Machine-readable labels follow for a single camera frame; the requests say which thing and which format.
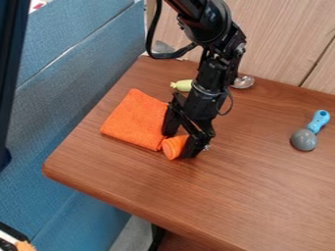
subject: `blue toy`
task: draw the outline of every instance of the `blue toy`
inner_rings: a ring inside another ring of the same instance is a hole
[[[314,114],[314,118],[307,125],[307,129],[311,130],[315,134],[318,134],[323,126],[328,124],[330,121],[330,114],[324,110],[318,110]]]
[[[292,145],[301,151],[311,151],[316,147],[316,134],[330,121],[330,114],[324,110],[318,110],[307,128],[296,131],[291,137]]]

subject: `beige wall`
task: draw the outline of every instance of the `beige wall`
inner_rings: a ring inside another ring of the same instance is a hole
[[[335,93],[335,81],[331,82],[335,77],[335,0],[226,2],[248,36],[240,72]],[[179,48],[189,40],[175,17],[165,4],[156,39]],[[200,53],[199,48],[185,58],[198,62]]]

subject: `blue chair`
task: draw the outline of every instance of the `blue chair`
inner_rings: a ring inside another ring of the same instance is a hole
[[[54,0],[29,16],[0,221],[39,251],[108,250],[130,215],[43,176],[44,160],[144,51],[143,1]]]

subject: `yellow object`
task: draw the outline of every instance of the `yellow object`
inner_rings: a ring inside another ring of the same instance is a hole
[[[169,160],[174,160],[180,156],[187,139],[188,135],[182,135],[167,138],[162,141],[163,152]]]
[[[36,251],[34,246],[29,244],[27,241],[18,241],[15,243],[18,251]]]
[[[189,92],[192,88],[193,79],[181,80],[178,82],[172,82],[170,87],[179,91]]]

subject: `blue handle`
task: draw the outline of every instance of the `blue handle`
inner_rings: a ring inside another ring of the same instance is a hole
[[[318,110],[315,112],[312,121],[307,125],[307,129],[317,134],[329,121],[330,114],[325,110]]]

